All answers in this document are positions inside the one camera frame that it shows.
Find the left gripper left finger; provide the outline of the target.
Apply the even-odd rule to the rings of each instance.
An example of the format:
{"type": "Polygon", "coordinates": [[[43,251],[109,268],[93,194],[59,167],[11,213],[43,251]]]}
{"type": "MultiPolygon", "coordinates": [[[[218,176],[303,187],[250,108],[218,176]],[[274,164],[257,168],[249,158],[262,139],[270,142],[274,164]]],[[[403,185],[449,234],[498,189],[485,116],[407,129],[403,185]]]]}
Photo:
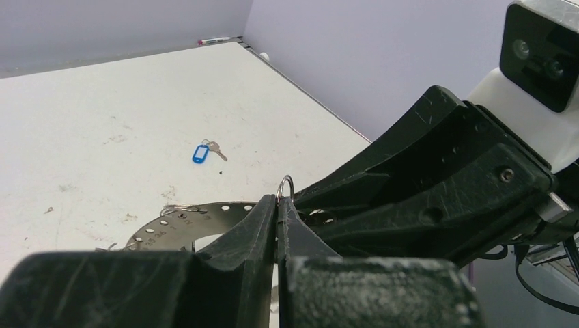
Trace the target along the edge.
{"type": "Polygon", "coordinates": [[[201,249],[47,252],[27,256],[1,287],[2,327],[267,327],[277,201],[168,206],[172,220],[242,217],[201,249]]]}

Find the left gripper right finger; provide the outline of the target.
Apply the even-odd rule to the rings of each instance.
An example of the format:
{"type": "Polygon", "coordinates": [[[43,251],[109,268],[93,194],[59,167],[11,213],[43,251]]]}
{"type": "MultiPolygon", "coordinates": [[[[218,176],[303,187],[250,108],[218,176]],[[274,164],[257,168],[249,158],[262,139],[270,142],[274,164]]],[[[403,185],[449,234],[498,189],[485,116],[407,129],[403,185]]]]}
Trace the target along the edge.
{"type": "Polygon", "coordinates": [[[278,204],[282,327],[482,327],[472,286],[449,261],[339,256],[278,204]]]}

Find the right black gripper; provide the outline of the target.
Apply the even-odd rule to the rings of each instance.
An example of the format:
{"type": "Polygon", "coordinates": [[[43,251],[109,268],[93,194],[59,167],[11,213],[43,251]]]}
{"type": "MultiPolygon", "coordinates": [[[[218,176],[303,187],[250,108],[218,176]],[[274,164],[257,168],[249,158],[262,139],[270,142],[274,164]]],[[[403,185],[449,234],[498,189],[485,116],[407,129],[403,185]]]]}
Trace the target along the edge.
{"type": "Polygon", "coordinates": [[[463,150],[480,156],[458,173],[408,199],[318,230],[336,252],[355,256],[442,258],[460,266],[497,245],[525,256],[578,232],[578,170],[553,174],[534,150],[485,107],[464,103],[433,85],[379,138],[333,173],[299,191],[299,210],[366,206],[405,159],[454,110],[467,106],[471,138],[463,150]]]}

